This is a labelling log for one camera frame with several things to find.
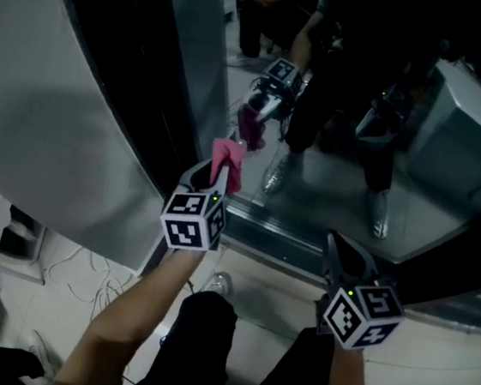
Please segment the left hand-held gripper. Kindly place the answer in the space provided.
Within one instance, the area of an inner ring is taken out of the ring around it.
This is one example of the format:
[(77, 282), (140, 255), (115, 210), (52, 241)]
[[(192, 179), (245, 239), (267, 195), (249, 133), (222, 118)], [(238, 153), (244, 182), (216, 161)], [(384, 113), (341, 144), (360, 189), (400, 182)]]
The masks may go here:
[(180, 177), (178, 187), (161, 212), (168, 247), (177, 250), (214, 249), (225, 230), (225, 195), (209, 188), (211, 160), (202, 160)]

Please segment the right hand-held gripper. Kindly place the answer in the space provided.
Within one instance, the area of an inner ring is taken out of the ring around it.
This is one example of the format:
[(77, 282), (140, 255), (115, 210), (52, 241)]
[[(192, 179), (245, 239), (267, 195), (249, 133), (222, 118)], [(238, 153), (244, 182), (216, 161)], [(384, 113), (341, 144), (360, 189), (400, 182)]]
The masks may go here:
[(323, 262), (328, 264), (323, 274), (326, 293), (316, 301), (316, 333), (331, 334), (345, 350), (381, 345), (403, 322), (405, 312), (392, 286), (365, 284), (380, 274), (372, 254), (330, 230)]

